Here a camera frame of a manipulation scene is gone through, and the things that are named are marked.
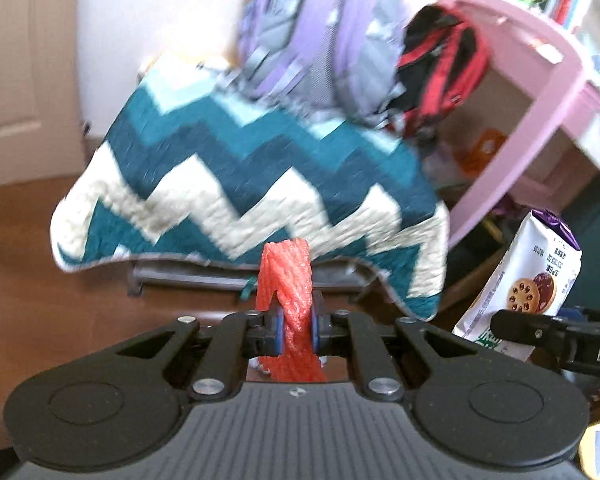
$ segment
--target wooden floor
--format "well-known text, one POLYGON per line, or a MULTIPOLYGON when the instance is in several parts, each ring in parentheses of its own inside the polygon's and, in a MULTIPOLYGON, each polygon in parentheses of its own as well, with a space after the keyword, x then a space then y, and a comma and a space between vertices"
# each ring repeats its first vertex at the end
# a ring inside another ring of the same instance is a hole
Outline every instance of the wooden floor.
MULTIPOLYGON (((194 314, 204 324, 251 308, 234 293, 147 287, 126 295, 126 264, 65 274, 48 240, 51 215, 74 179, 0 188, 0 448, 8 445, 1 411, 29 376, 194 314)), ((328 298, 331 308, 347 298, 328 298)), ((387 309, 389 318, 398 315, 387 309)))

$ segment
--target round pad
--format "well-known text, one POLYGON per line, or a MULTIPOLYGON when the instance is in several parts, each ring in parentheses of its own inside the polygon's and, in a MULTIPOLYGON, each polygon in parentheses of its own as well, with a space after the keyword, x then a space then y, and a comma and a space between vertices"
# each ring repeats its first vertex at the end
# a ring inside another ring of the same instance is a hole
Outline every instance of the round pad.
POLYGON ((536 312, 542 314, 551 306, 555 299, 556 286, 554 277, 548 272, 541 272, 534 278, 534 283, 538 288, 538 309, 536 312))
POLYGON ((416 394, 413 412, 437 446, 497 468, 540 466, 569 456, 589 418, 575 386, 492 351, 436 368, 416 394))
POLYGON ((469 404, 478 415, 505 424, 531 420, 544 406, 533 388, 512 381, 479 384, 469 393, 469 404))
POLYGON ((180 403, 151 360, 110 354, 43 372, 18 386, 4 421, 21 460, 89 472, 155 449, 180 403))
POLYGON ((538 286, 533 280, 520 278, 507 293, 507 308, 515 312, 534 314, 538 309, 538 286))
POLYGON ((97 424, 122 409, 125 396, 107 383, 78 383, 60 388, 49 401, 49 409, 67 424, 97 424))

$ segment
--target red and black backpack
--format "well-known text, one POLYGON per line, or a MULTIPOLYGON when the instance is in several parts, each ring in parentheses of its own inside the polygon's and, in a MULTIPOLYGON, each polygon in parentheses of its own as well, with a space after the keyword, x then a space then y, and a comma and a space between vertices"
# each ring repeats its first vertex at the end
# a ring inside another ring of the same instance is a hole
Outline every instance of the red and black backpack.
POLYGON ((404 112, 406 136, 426 144, 438 123, 478 86, 489 67, 490 50, 471 21, 437 4, 413 17, 404 43, 398 64, 404 93, 389 108, 404 112))

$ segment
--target white wall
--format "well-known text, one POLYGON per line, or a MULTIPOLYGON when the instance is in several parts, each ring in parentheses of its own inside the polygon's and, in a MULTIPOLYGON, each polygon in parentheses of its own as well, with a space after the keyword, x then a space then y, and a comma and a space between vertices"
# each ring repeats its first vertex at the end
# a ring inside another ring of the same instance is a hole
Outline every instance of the white wall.
MULTIPOLYGON (((78 83, 84 120, 102 137, 136 85, 138 69, 164 48, 226 54, 243 0, 79 0, 78 83)), ((412 11, 435 0, 407 0, 412 11)))

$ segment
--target teal and white blanket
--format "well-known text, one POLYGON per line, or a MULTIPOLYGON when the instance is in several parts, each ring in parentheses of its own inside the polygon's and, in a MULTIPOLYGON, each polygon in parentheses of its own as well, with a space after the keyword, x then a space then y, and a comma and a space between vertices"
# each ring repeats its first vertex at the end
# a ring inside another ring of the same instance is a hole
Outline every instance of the teal and white blanket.
POLYGON ((56 208, 58 266, 177 258, 256 268, 265 242, 299 237, 314 260, 368 265, 401 309, 431 318, 448 211, 411 149, 342 120, 303 124, 215 81, 177 56, 158 59, 56 208))

